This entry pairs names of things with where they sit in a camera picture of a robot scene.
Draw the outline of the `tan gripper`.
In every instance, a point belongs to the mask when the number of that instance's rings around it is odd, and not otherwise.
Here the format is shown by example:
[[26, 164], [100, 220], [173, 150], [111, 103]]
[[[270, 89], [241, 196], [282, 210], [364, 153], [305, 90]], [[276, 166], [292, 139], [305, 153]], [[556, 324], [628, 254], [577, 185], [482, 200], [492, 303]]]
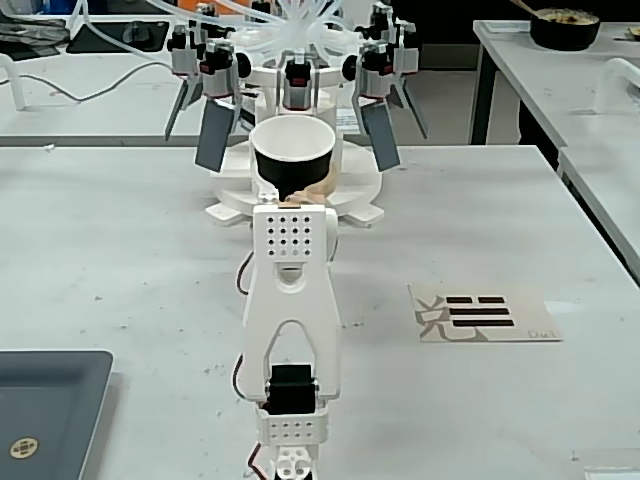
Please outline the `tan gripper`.
[[[320, 181], [307, 186], [304, 191], [297, 191], [288, 195], [286, 204], [291, 205], [327, 205], [329, 197], [336, 189], [339, 170], [331, 162], [327, 175]], [[258, 173], [252, 174], [252, 188], [258, 203], [278, 203], [280, 201], [278, 189]]]

